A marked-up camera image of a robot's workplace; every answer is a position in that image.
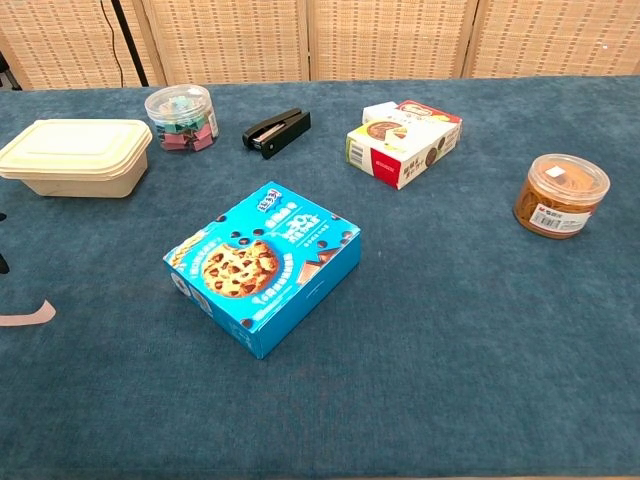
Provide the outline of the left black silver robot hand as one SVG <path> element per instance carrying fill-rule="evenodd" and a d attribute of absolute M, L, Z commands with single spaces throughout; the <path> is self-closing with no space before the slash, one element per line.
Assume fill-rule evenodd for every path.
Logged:
<path fill-rule="evenodd" d="M 1 212 L 0 213 L 0 221 L 4 221 L 6 219 L 6 214 Z M 0 273 L 2 275 L 6 275 L 8 274 L 10 271 L 10 268 L 8 266 L 7 261 L 5 260 L 4 256 L 2 254 L 0 254 Z"/>

